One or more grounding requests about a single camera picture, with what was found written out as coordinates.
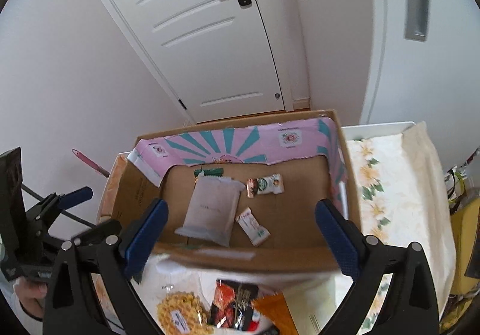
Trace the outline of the person's left hand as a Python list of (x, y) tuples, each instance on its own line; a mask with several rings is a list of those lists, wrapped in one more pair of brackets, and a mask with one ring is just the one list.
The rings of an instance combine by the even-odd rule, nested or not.
[(35, 320), (42, 320), (44, 316), (43, 300), (48, 291), (47, 284), (21, 277), (16, 281), (14, 290), (23, 311)]

